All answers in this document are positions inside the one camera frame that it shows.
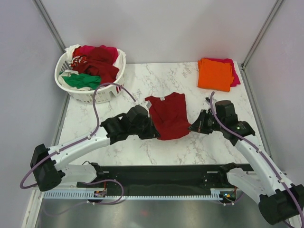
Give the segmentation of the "left aluminium frame post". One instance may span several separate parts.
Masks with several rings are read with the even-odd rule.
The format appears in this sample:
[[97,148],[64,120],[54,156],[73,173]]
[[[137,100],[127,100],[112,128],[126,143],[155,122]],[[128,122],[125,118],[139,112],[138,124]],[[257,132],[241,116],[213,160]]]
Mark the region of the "left aluminium frame post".
[[60,50],[62,52],[65,51],[65,44],[53,22],[53,20],[51,19],[45,5],[43,4],[43,1],[41,0],[33,0],[34,5],[36,6],[38,12],[40,13],[41,17],[43,18],[45,24],[47,25],[50,33],[52,34],[56,44],[58,45],[58,47],[60,48]]

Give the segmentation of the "aluminium frame post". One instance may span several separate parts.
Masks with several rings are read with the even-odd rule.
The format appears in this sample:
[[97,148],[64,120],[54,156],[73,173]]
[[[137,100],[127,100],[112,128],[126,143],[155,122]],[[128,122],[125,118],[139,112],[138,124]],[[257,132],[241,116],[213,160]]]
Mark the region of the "aluminium frame post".
[[38,12],[40,13],[41,17],[43,18],[45,24],[47,25],[50,33],[52,34],[56,44],[58,45],[58,47],[60,48],[60,50],[62,52],[65,51],[65,44],[53,22],[53,20],[51,19],[45,5],[43,4],[43,1],[41,0],[33,0],[34,5],[36,6]]
[[276,0],[273,7],[271,8],[266,20],[264,21],[261,29],[259,30],[250,50],[248,51],[244,61],[240,65],[241,68],[244,70],[246,66],[249,64],[252,56],[254,55],[255,51],[259,47],[259,44],[263,40],[264,36],[266,35],[267,31],[269,30],[270,26],[272,25],[274,19],[276,18],[278,12],[280,11],[282,5],[285,3],[285,0]]

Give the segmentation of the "green t shirt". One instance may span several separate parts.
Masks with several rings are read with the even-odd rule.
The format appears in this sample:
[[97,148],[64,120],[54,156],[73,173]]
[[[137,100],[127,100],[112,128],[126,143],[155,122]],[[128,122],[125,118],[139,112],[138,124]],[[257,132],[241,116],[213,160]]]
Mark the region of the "green t shirt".
[[101,82],[100,76],[91,76],[88,74],[71,74],[70,76],[62,76],[61,78],[66,88],[77,91],[95,90]]

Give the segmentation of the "white cloth in basket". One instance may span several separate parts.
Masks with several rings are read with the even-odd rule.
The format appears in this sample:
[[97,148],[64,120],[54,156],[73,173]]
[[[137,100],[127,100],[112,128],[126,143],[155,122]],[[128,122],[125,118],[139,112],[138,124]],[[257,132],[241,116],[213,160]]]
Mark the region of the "white cloth in basket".
[[[71,67],[73,51],[77,47],[80,47],[80,46],[82,46],[82,45],[76,44],[76,45],[72,45],[65,49],[65,55],[62,56],[61,61],[58,63],[58,69],[57,69],[55,79],[57,81],[57,84],[60,87],[62,87],[64,90],[69,91],[69,92],[75,92],[78,94],[85,94],[85,93],[90,93],[93,90],[77,91],[77,90],[68,89],[63,85],[63,79],[61,78],[62,76],[70,76],[71,74],[77,74],[77,75],[81,74],[77,71],[74,71]],[[114,63],[114,66],[119,68],[119,72],[116,76],[116,80],[114,81],[114,83],[123,85],[125,82],[124,70],[125,70],[126,54],[119,49],[117,49],[117,50],[118,50],[119,56],[118,56],[116,62]]]

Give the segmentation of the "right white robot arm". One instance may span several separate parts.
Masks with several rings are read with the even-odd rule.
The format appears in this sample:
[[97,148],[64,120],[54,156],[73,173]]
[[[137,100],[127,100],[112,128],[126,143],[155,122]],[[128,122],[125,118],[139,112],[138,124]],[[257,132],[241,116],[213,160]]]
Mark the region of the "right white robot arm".
[[223,187],[236,186],[248,195],[258,205],[263,218],[271,225],[286,222],[293,217],[299,217],[303,221],[303,185],[295,185],[277,167],[258,143],[250,124],[238,119],[232,102],[216,102],[213,98],[207,98],[206,101],[209,109],[201,110],[189,130],[202,134],[221,132],[246,158],[257,176],[254,179],[235,163],[229,163],[220,168],[218,183]]

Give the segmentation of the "right aluminium frame post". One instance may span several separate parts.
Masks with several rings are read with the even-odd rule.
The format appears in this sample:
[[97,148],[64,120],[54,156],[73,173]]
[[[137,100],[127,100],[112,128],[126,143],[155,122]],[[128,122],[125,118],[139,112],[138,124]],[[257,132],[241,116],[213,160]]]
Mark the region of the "right aluminium frame post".
[[285,3],[285,0],[276,0],[273,7],[271,8],[266,20],[264,21],[261,29],[259,30],[250,50],[248,51],[244,61],[240,65],[241,68],[244,70],[246,66],[249,64],[252,56],[254,55],[255,51],[259,47],[259,44],[263,40],[264,36],[266,35],[267,31],[269,30],[270,26],[272,25],[274,19],[276,18],[278,12],[280,11],[282,5]]

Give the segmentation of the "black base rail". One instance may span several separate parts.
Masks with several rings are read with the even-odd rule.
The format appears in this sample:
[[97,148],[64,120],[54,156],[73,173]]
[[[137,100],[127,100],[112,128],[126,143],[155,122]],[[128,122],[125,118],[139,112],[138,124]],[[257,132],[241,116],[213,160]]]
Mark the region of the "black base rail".
[[108,196],[200,196],[211,189],[233,189],[222,165],[94,166],[91,188],[106,187]]

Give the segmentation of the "folded pink t shirt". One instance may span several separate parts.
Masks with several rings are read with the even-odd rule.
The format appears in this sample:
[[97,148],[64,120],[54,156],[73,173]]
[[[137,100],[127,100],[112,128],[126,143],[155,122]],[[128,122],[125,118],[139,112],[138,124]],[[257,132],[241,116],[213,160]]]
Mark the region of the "folded pink t shirt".
[[236,73],[234,63],[232,59],[218,59],[218,58],[204,58],[208,61],[208,67],[213,70],[217,79],[222,79],[225,82],[225,86],[228,86],[228,80],[230,81],[230,87],[236,87],[240,84],[239,77]]

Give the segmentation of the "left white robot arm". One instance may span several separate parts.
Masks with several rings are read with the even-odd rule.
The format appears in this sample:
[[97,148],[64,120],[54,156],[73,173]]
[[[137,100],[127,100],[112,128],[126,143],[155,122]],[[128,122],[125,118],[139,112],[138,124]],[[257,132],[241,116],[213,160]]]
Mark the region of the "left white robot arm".
[[137,135],[141,140],[160,137],[148,109],[141,105],[106,119],[92,132],[67,143],[49,148],[44,144],[38,145],[34,149],[30,167],[39,190],[52,190],[62,182],[89,182],[94,187],[101,186],[104,175],[93,165],[80,169],[81,175],[75,172],[68,174],[68,165],[87,153],[124,141],[130,135]]

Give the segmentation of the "dark red t shirt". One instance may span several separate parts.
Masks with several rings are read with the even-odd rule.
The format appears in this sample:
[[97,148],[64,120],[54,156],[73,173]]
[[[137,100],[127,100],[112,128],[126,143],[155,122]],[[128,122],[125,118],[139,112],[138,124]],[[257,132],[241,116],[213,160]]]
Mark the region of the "dark red t shirt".
[[184,137],[190,133],[187,119],[185,94],[176,92],[165,97],[149,96],[150,117],[159,133],[159,140],[167,141]]

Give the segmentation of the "folded orange t shirt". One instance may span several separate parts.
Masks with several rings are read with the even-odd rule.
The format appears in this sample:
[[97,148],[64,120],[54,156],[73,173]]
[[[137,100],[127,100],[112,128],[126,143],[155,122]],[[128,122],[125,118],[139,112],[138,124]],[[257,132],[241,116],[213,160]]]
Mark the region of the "folded orange t shirt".
[[198,88],[229,92],[233,82],[230,63],[222,63],[207,58],[198,60]]

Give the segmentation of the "pile of red shirts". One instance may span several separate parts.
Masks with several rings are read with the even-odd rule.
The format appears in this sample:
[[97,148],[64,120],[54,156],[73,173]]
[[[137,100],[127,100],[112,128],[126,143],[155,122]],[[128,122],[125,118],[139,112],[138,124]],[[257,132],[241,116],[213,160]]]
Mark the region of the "pile of red shirts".
[[118,56],[115,47],[84,45],[73,51],[71,67],[79,73],[99,76],[101,84],[113,83],[119,72],[119,68],[114,66]]

